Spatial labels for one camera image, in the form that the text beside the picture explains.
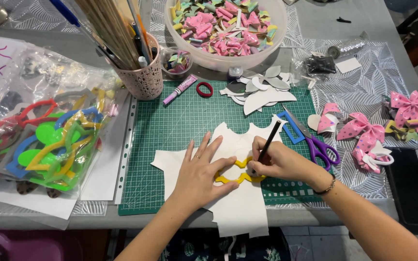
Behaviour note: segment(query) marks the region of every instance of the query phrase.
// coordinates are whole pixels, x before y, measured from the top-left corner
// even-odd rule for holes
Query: glue tube
[[[198,78],[194,76],[193,74],[190,74],[187,79],[185,79],[175,90],[172,92],[171,95],[169,95],[167,98],[165,98],[164,101],[162,101],[162,104],[167,105],[169,104],[175,97],[182,94],[183,91],[188,89],[189,86],[194,84],[195,81],[197,81]]]

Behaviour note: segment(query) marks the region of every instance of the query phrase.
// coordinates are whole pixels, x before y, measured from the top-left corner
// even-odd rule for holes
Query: green cutting mat
[[[272,107],[264,107],[262,112],[255,111],[245,116],[242,106],[235,104],[226,95],[219,94],[219,90],[225,88],[226,82],[210,83],[214,88],[214,94],[210,98],[201,98],[195,91],[195,83],[164,107],[162,100],[179,84],[176,81],[165,81],[164,91],[159,98],[138,102],[122,204],[119,205],[120,216],[156,213],[164,203],[164,174],[150,164],[156,150],[181,151],[191,139],[198,145],[206,131],[213,131],[222,122],[226,122],[236,133],[247,132],[250,122],[265,128],[270,125],[272,114],[283,111],[282,105],[278,103]],[[307,117],[315,114],[309,91],[293,88],[291,93],[297,101],[284,104],[305,124]],[[310,158],[309,147],[305,141],[293,145],[284,131],[281,137],[285,145]],[[266,205],[321,201],[302,182],[269,177],[261,182],[261,187]]]

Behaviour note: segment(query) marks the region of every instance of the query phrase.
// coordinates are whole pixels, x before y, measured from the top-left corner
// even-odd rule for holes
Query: pen holder
[[[162,80],[161,62],[159,56],[159,44],[157,40],[147,33],[149,47],[157,47],[157,55],[147,67],[140,70],[126,71],[111,65],[125,87],[138,100],[149,101],[158,97],[164,88]]]

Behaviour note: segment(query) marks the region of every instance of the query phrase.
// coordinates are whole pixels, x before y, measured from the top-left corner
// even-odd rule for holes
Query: gray table
[[[142,1],[142,17],[148,17],[152,1]],[[409,57],[401,43],[393,21],[383,0],[342,0],[335,3],[322,4],[312,0],[299,0],[296,3],[304,39],[353,39],[363,30],[375,41],[388,42],[396,64],[409,91],[418,90],[418,77],[409,61]],[[339,23],[341,16],[351,20],[351,24]],[[103,58],[96,55],[94,46],[81,35],[46,33],[36,31],[0,30],[1,37],[23,39],[38,46],[61,53],[78,62],[91,66],[108,68]],[[291,49],[278,49],[255,70],[262,70],[271,65],[288,65],[291,61]],[[192,72],[208,80],[223,80],[223,73],[214,73],[199,66],[193,66]],[[392,218],[398,219],[392,201],[374,202]],[[69,229],[93,228],[142,228],[154,215],[135,215],[119,217],[117,207],[111,202],[105,217],[71,217]],[[342,222],[331,210],[292,210],[268,209],[267,216],[270,226],[335,226]],[[54,217],[31,218],[0,217],[0,229],[46,229],[46,223],[54,221]],[[212,213],[198,211],[184,224],[184,227],[216,227],[212,222]]]

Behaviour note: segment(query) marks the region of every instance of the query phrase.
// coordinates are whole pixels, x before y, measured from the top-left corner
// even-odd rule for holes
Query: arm
[[[210,163],[222,143],[222,136],[207,145],[209,138],[210,132],[207,132],[194,157],[194,141],[189,143],[173,193],[115,261],[156,261],[193,212],[238,188],[236,182],[214,186],[216,171],[235,163],[236,157],[221,158]]]
[[[265,144],[255,137],[253,158]],[[287,180],[306,182],[315,191],[324,191],[333,177],[322,167],[312,163],[281,142],[272,142],[269,157],[261,162],[251,161],[250,167],[259,175],[268,175]],[[323,197],[323,200],[338,215],[366,254],[374,261],[418,260],[418,239],[398,222],[385,214],[340,181]]]

